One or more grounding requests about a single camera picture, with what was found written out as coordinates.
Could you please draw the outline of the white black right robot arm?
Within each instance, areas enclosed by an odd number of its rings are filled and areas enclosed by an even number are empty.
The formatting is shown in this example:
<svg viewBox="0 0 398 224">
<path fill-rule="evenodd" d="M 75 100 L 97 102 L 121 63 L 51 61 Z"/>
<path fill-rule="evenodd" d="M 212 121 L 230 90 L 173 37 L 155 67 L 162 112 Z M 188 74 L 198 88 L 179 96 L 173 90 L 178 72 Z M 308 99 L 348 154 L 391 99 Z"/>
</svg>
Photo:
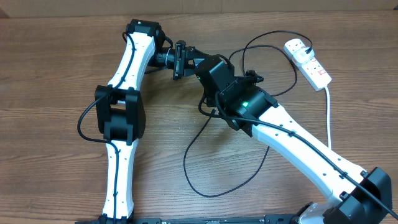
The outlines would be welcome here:
<svg viewBox="0 0 398 224">
<path fill-rule="evenodd" d="M 368 172 L 311 135 L 256 85 L 263 78 L 254 71 L 236 77 L 230 62 L 210 55 L 196 65 L 195 75 L 219 118 L 276 150 L 325 197 L 325 203 L 304 206 L 292 223 L 380 223 L 386 215 L 397 217 L 391 178 L 378 167 Z"/>
</svg>

